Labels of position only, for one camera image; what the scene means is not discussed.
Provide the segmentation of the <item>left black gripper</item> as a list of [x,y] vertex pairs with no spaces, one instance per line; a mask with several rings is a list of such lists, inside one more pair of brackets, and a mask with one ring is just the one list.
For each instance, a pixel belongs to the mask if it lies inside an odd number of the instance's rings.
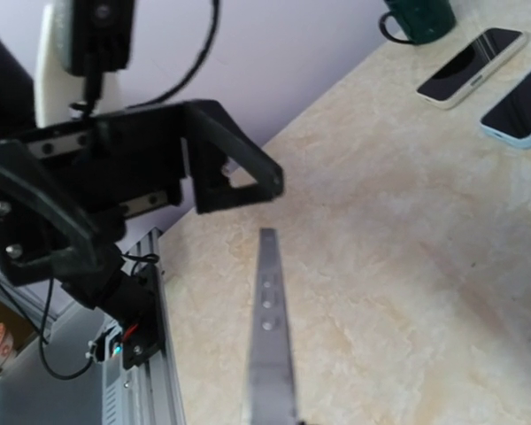
[[[144,198],[141,209],[126,212],[135,217],[181,205],[183,136],[197,213],[282,196],[281,166],[216,100],[134,108],[12,133],[0,143],[0,270],[7,280],[23,286],[98,272],[101,250],[124,235],[117,206]],[[234,187],[224,174],[229,161],[254,182]]]

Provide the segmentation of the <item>black phone silver edge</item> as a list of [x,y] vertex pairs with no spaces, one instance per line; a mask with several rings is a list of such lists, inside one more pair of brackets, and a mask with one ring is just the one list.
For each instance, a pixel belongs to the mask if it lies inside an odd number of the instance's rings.
[[277,231],[259,231],[243,424],[299,424],[289,315]]

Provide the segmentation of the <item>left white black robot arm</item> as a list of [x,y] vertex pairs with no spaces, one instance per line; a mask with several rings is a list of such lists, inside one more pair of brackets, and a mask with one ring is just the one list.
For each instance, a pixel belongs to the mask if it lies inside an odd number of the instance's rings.
[[138,322],[154,297],[123,272],[129,218],[182,202],[199,213],[280,197],[281,167],[214,99],[31,118],[32,80],[0,40],[0,269],[24,286],[48,278],[87,308]]

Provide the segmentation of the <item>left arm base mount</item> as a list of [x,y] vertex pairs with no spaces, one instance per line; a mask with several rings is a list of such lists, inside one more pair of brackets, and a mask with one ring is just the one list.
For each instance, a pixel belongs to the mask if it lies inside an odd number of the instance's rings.
[[147,304],[126,324],[122,331],[123,367],[129,370],[147,363],[165,347],[160,272],[155,264],[144,266],[135,275]]

